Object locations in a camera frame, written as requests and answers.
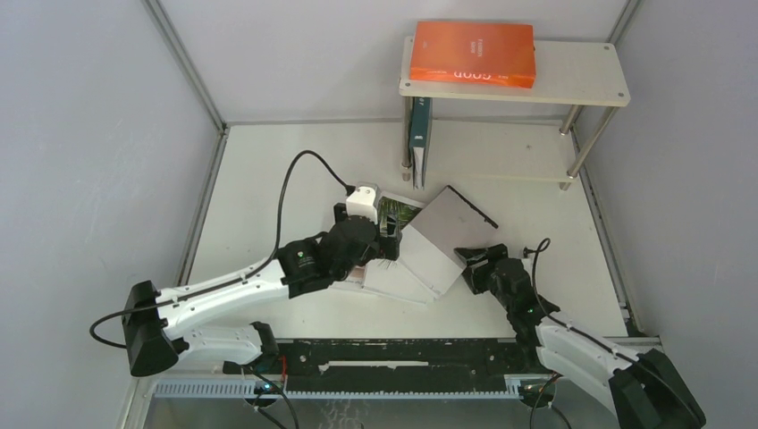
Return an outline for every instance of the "shelf board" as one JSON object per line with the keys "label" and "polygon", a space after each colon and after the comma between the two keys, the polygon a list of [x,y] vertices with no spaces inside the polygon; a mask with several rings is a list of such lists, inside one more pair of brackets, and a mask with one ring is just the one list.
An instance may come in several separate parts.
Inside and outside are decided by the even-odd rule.
{"label": "shelf board", "polygon": [[535,40],[537,79],[531,89],[411,80],[412,51],[413,38],[408,37],[400,70],[400,94],[404,97],[615,107],[629,104],[624,72],[616,47],[610,43]]}
{"label": "shelf board", "polygon": [[436,120],[426,175],[571,182],[573,160],[571,136],[557,126]]}
{"label": "shelf board", "polygon": [[[413,190],[400,177],[401,128],[400,122],[233,126],[190,282],[239,269],[271,252],[284,173],[300,150],[312,149],[348,183],[372,182],[424,202],[445,185],[455,187],[500,225],[492,243],[505,243],[517,253],[550,237],[552,245],[540,257],[540,293],[572,314],[577,324],[603,336],[626,336],[582,186],[577,183],[561,191],[552,183],[434,176],[427,178],[425,190]],[[333,225],[332,207],[344,198],[344,190],[317,160],[302,158],[284,201],[282,244],[328,231]],[[515,335],[497,299],[490,293],[472,294],[462,279],[426,307],[329,289],[249,306],[214,324],[241,326],[254,321],[270,324],[274,335],[284,339]]]}

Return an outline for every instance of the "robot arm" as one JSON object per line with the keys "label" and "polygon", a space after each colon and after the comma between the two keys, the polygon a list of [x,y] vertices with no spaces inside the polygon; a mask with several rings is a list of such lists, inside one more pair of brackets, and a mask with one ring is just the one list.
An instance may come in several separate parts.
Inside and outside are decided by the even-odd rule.
{"label": "robot arm", "polygon": [[161,290],[152,282],[133,286],[125,309],[153,308],[122,317],[131,374],[157,374],[185,358],[242,365],[263,354],[276,355],[267,324],[236,329],[205,325],[250,305],[326,289],[371,259],[396,259],[400,233],[390,228],[380,234],[378,198],[374,187],[357,188],[346,204],[335,207],[331,230],[279,248],[270,261],[193,285]]}
{"label": "robot arm", "polygon": [[577,327],[570,315],[537,295],[528,273],[531,259],[508,257],[502,244],[456,253],[467,265],[468,287],[475,294],[491,292],[507,310],[525,371],[541,366],[562,374],[613,413],[621,429],[705,425],[703,411],[666,355],[657,349],[637,354]]}

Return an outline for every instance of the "dark teal book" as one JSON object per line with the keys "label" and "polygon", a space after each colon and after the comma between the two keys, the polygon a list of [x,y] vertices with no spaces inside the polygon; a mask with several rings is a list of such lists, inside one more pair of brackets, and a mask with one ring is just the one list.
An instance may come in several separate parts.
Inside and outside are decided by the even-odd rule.
{"label": "dark teal book", "polygon": [[432,98],[414,97],[408,127],[408,151],[413,165],[413,188],[426,185],[426,160],[432,137]]}

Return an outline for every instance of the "gray floor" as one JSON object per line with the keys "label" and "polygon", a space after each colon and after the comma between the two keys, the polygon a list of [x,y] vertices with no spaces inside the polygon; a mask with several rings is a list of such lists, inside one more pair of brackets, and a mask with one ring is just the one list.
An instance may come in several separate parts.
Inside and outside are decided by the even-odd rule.
{"label": "gray floor", "polygon": [[[615,417],[574,384],[561,382],[555,404],[576,428],[618,428]],[[529,408],[517,400],[294,400],[303,429],[528,428]],[[293,428],[283,401],[267,408]],[[147,429],[274,428],[239,400],[156,399]],[[537,411],[535,428],[566,427],[551,411]]]}

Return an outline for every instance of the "orange book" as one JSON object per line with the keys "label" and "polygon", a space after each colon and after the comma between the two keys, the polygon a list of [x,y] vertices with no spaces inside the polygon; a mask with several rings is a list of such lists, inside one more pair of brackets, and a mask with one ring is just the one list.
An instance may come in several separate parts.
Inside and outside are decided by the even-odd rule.
{"label": "orange book", "polygon": [[412,80],[532,88],[535,76],[531,25],[421,21],[416,26]]}

